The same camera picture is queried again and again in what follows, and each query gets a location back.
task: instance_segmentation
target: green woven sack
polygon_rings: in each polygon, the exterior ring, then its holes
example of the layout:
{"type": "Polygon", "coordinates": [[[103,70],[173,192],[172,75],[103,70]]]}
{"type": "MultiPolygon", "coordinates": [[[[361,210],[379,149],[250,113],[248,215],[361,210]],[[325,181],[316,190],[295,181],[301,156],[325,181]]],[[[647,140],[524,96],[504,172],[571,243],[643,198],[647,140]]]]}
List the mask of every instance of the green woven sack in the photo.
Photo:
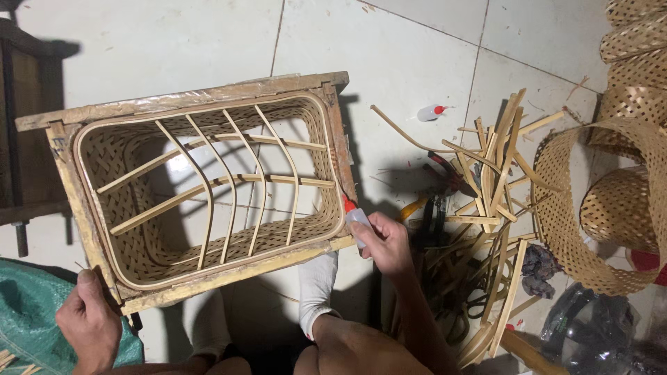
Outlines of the green woven sack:
{"type": "MultiPolygon", "coordinates": [[[[77,362],[74,349],[55,324],[55,312],[74,284],[54,275],[0,258],[0,350],[17,360],[3,375],[20,374],[20,367],[41,367],[37,374],[71,374],[77,362]]],[[[143,362],[143,344],[122,318],[123,335],[114,367],[143,362]]]]}

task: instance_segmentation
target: foot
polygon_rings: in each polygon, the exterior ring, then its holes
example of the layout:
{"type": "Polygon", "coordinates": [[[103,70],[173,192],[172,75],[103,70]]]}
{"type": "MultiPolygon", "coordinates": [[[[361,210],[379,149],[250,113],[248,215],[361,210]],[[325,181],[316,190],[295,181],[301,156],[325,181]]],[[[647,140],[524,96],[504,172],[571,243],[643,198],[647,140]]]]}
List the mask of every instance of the foot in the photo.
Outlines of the foot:
{"type": "Polygon", "coordinates": [[[341,318],[329,307],[331,291],[334,289],[338,271],[338,252],[326,253],[304,264],[300,264],[299,284],[299,325],[309,340],[315,341],[313,323],[322,314],[331,314],[341,318]]]}
{"type": "Polygon", "coordinates": [[[227,345],[231,344],[222,293],[220,289],[210,290],[188,302],[196,305],[192,307],[197,310],[191,331],[188,332],[192,342],[192,356],[215,356],[217,362],[227,345]]]}

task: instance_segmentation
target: glue bottle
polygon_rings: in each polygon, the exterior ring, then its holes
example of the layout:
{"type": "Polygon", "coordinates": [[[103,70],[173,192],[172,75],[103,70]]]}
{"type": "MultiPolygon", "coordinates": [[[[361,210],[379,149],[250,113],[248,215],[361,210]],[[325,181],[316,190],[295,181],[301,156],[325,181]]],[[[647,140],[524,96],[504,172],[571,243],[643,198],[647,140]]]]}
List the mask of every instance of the glue bottle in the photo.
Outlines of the glue bottle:
{"type": "Polygon", "coordinates": [[[431,121],[437,119],[447,108],[449,107],[443,107],[438,104],[429,105],[428,107],[421,108],[417,112],[417,119],[419,121],[431,121]]]}
{"type": "MultiPolygon", "coordinates": [[[[349,200],[348,197],[343,194],[343,202],[345,203],[345,223],[350,226],[352,222],[359,222],[371,229],[373,227],[371,226],[371,222],[368,221],[368,218],[366,217],[366,214],[361,208],[357,208],[357,206],[354,204],[353,201],[349,200]]],[[[365,248],[366,244],[359,241],[358,238],[355,238],[357,240],[357,247],[359,249],[365,248]]]]}

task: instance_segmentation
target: red nozzle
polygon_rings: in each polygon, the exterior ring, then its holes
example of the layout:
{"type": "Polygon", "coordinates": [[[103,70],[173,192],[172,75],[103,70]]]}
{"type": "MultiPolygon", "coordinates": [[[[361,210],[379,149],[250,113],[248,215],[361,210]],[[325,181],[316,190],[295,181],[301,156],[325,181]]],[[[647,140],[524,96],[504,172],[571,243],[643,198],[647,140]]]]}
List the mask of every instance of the red nozzle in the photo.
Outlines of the red nozzle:
{"type": "Polygon", "coordinates": [[[348,196],[346,196],[345,194],[342,194],[342,196],[343,196],[343,203],[345,203],[345,212],[350,212],[357,208],[357,205],[355,205],[353,201],[349,200],[348,196]]]}

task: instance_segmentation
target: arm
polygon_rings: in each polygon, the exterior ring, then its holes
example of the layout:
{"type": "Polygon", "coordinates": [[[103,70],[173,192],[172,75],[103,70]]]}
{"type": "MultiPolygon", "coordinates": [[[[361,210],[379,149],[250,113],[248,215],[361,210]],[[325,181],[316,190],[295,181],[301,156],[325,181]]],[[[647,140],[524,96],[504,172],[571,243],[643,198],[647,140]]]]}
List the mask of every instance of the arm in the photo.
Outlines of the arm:
{"type": "Polygon", "coordinates": [[[406,228],[379,212],[368,220],[374,230],[357,222],[350,230],[366,244],[362,256],[373,257],[396,288],[406,348],[434,374],[460,374],[415,275],[406,228]]]}
{"type": "Polygon", "coordinates": [[[55,313],[55,322],[79,359],[73,375],[101,374],[113,367],[123,327],[104,300],[94,272],[79,272],[77,285],[55,313]]]}

